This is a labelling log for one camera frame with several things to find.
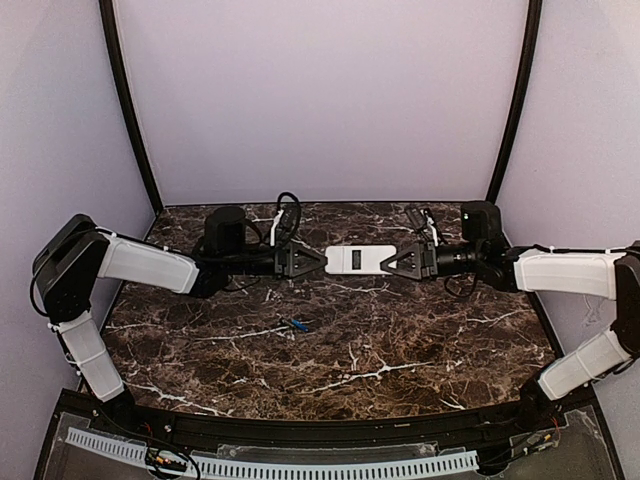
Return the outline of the white red remote control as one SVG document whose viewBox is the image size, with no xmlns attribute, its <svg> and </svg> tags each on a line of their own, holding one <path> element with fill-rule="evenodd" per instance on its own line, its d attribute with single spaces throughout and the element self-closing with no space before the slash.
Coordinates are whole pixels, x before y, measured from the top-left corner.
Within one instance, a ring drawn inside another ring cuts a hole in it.
<svg viewBox="0 0 640 480">
<path fill-rule="evenodd" d="M 329 275 L 386 275 L 380 265 L 396 253 L 393 245 L 329 246 L 324 270 Z"/>
</svg>

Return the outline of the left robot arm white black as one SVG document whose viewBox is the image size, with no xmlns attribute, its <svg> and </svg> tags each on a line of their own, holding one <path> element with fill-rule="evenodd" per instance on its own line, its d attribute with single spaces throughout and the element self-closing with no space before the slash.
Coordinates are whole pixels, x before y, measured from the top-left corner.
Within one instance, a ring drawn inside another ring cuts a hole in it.
<svg viewBox="0 0 640 480">
<path fill-rule="evenodd" d="M 107 403 L 127 388 L 91 314 L 97 280 L 110 278 L 210 298 L 234 276 L 291 279 L 326 266 L 325 255 L 295 241 L 301 208 L 280 208 L 268 234 L 246 240 L 255 226 L 244 209 L 224 206 L 210 214 L 191 253 L 131 239 L 73 216 L 33 262 L 29 287 L 34 310 L 47 318 L 63 351 L 95 397 Z"/>
</svg>

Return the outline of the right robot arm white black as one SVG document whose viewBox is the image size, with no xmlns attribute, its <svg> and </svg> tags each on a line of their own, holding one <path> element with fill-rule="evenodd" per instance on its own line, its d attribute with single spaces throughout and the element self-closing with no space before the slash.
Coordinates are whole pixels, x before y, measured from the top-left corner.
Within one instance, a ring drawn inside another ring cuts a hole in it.
<svg viewBox="0 0 640 480">
<path fill-rule="evenodd" d="M 383 272 L 423 281 L 471 273 L 503 292 L 564 292 L 615 302 L 603 332 L 554 361 L 529 381 L 522 397 L 558 401 L 639 357 L 639 246 L 571 249 L 510 246 L 501 212 L 488 201 L 460 207 L 462 243 L 420 241 L 381 261 Z"/>
</svg>

